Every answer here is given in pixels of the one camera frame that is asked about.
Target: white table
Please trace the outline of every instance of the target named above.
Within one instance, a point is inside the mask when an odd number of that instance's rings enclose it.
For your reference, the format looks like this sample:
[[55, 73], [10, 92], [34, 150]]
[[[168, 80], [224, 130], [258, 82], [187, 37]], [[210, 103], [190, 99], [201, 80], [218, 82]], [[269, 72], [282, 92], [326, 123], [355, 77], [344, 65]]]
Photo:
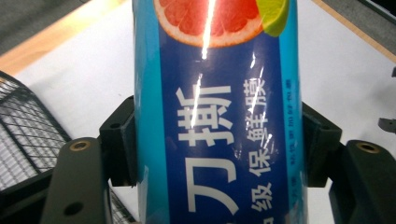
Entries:
[[[377, 126], [396, 118], [395, 66], [311, 1], [299, 1], [303, 100], [344, 131], [342, 142], [378, 143], [396, 157], [396, 135]], [[72, 136], [98, 136], [99, 127], [134, 93], [131, 1], [16, 75]], [[309, 189], [310, 223], [331, 224], [326, 189]], [[136, 217], [135, 189], [116, 188]]]

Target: wire mesh basket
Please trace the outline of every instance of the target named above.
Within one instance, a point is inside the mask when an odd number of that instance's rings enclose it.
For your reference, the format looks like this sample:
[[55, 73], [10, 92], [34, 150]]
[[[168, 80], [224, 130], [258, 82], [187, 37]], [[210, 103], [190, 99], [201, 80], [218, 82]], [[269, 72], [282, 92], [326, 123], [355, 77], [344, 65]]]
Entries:
[[[0, 71], [0, 191], [54, 168], [70, 140], [32, 91]], [[114, 222], [132, 222], [114, 192], [111, 199]]]

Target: grapefruit image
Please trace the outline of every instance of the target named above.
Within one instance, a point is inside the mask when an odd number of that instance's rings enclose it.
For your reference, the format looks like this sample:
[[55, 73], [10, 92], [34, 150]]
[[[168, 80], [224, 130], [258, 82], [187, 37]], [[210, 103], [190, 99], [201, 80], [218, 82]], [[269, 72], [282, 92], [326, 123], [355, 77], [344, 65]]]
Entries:
[[153, 3], [166, 33], [182, 43], [210, 48], [247, 42], [262, 31], [279, 36], [289, 10], [289, 0], [153, 0]]

